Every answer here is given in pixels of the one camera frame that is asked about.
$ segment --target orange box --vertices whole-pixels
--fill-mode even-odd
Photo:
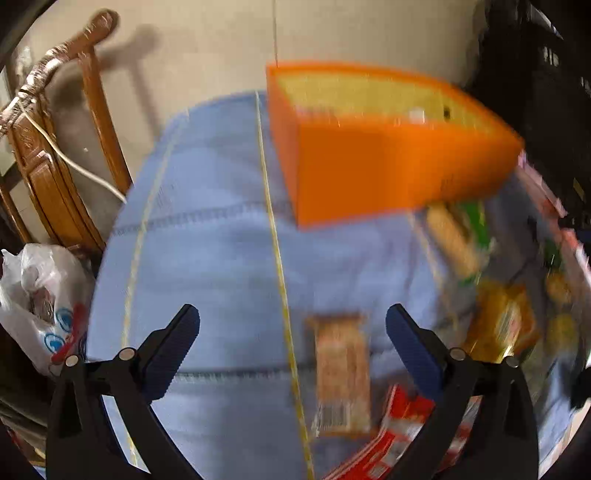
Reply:
[[[453,86],[350,64],[267,67],[271,133],[298,226],[494,193],[523,140]]]

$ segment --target red snack package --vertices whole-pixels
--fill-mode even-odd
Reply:
[[[470,435],[479,403],[479,398],[470,401],[456,436],[441,462],[440,470],[452,466],[457,461]],[[415,439],[433,407],[434,403],[431,400],[423,397],[410,400],[399,385],[393,386],[376,438],[323,480],[381,480],[386,477]]]

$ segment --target yellow snack bag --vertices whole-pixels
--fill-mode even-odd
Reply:
[[[519,303],[500,283],[483,280],[478,290],[478,313],[462,348],[474,360],[500,363],[514,354],[521,330]]]
[[[530,305],[530,299],[524,285],[508,287],[507,293],[517,302],[521,314],[521,327],[519,336],[515,342],[514,355],[519,355],[524,350],[533,347],[540,339],[540,330],[535,322],[534,311]]]

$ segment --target barcode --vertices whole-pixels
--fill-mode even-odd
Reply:
[[[349,425],[348,413],[349,409],[346,403],[321,405],[317,413],[317,430],[347,428]]]

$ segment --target orange plastic tray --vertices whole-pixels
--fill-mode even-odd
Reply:
[[[441,99],[447,116],[421,122],[408,113],[340,114],[324,105],[295,105],[282,85],[285,76],[318,74],[391,81],[405,92],[416,86]],[[490,195],[524,146],[480,103],[418,74],[350,64],[280,64],[267,67],[267,89],[272,137],[300,227]],[[454,110],[484,128],[449,121]]]

